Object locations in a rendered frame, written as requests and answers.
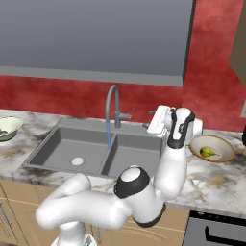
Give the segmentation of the grey double sink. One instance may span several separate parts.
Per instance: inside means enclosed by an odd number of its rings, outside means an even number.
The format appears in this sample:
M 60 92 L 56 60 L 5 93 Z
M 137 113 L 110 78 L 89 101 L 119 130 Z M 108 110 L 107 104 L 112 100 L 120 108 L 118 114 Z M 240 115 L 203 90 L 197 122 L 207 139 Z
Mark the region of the grey double sink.
M 128 167 L 138 165 L 154 176 L 162 154 L 162 140 L 140 125 L 110 123 L 108 150 L 106 123 L 62 119 L 23 165 L 58 172 L 83 173 L 116 179 Z

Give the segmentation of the tan wall cupboard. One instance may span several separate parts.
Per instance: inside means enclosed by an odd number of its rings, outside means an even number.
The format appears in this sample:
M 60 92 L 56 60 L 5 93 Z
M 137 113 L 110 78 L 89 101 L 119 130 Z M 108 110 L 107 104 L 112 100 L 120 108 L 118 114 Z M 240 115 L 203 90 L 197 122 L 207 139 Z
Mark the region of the tan wall cupboard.
M 246 0 L 243 2 L 229 64 L 246 87 Z

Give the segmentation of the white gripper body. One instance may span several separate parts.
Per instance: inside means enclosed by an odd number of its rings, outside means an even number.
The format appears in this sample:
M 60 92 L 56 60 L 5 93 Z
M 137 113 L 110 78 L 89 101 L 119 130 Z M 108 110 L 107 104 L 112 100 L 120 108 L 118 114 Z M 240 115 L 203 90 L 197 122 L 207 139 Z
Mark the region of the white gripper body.
M 158 106 L 151 123 L 147 129 L 148 134 L 155 135 L 157 137 L 163 137 L 166 133 L 166 127 L 164 119 L 169 112 L 168 106 Z

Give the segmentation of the blue water stream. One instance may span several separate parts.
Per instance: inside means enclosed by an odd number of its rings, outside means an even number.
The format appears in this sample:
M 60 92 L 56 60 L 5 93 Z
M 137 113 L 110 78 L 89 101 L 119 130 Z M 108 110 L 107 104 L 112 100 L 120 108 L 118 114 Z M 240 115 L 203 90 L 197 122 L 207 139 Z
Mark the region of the blue water stream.
M 108 138 L 108 150 L 111 148 L 111 131 L 110 122 L 106 122 L 107 138 Z

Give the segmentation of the pale green bowl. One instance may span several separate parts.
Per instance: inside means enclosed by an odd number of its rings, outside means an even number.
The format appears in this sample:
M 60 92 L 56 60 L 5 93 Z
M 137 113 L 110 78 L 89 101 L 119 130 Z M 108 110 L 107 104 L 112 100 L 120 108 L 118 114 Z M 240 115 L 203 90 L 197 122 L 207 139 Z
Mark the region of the pale green bowl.
M 8 141 L 14 138 L 18 129 L 23 125 L 23 120 L 18 116 L 0 117 L 0 129 L 6 130 L 8 133 L 0 135 L 0 142 Z

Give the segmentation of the grey window blind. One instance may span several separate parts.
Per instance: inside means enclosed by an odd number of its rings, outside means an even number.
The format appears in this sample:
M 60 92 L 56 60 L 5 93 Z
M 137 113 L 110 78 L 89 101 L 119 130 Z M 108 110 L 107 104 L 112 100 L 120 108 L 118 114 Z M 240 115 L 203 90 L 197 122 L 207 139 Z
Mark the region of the grey window blind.
M 0 75 L 183 86 L 196 0 L 0 0 Z

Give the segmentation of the yellow green pear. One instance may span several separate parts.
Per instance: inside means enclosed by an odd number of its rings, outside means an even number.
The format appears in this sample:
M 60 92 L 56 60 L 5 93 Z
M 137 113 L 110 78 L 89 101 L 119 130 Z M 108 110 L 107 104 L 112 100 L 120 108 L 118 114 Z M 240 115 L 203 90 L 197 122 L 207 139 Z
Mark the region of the yellow green pear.
M 209 147 L 203 147 L 200 149 L 200 155 L 203 158 L 208 158 L 208 157 L 216 156 L 216 153 L 211 151 Z

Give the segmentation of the beige bowl with brown rim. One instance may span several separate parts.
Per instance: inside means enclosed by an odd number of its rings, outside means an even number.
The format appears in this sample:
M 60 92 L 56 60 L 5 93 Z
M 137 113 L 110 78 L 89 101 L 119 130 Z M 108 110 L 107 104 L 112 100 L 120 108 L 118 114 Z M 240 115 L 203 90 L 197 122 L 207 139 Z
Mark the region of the beige bowl with brown rim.
M 188 145 L 189 150 L 199 159 L 210 162 L 227 162 L 234 157 L 233 146 L 224 138 L 216 135 L 201 135 L 193 138 Z M 216 156 L 203 158 L 200 155 L 200 149 L 209 147 Z

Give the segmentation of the grey dishwasher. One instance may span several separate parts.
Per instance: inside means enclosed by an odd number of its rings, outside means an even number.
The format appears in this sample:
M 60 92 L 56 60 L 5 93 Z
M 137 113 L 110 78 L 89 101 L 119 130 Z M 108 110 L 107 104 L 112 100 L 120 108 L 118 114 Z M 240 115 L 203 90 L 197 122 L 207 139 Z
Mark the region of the grey dishwasher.
M 184 234 L 183 246 L 231 246 L 206 241 L 205 227 L 211 235 L 246 242 L 246 219 L 191 211 Z

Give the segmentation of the grey sink faucet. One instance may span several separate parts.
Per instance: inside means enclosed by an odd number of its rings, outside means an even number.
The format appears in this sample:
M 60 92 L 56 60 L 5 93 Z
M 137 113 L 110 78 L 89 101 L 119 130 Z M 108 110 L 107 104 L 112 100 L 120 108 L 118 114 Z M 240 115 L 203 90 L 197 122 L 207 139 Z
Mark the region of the grey sink faucet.
M 111 113 L 111 97 L 114 96 L 115 100 L 115 111 L 114 111 L 114 127 L 120 128 L 122 120 L 130 120 L 132 118 L 132 113 L 123 113 L 119 109 L 119 90 L 117 85 L 112 85 L 109 89 L 107 99 L 106 99 L 106 108 L 105 108 L 105 118 L 106 122 L 110 122 L 110 113 Z

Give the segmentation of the tan base cupboard door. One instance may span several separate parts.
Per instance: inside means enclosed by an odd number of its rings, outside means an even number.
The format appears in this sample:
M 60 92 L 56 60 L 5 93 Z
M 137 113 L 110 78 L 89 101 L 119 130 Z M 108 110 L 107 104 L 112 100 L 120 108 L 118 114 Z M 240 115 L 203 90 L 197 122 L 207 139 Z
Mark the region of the tan base cupboard door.
M 0 185 L 25 236 L 20 246 L 51 246 L 59 230 L 43 230 L 37 224 L 35 211 L 53 188 L 7 180 L 0 180 Z M 96 229 L 88 224 L 86 229 L 98 246 L 182 246 L 188 217 L 188 209 L 167 208 L 151 228 L 140 228 L 129 218 L 120 230 Z

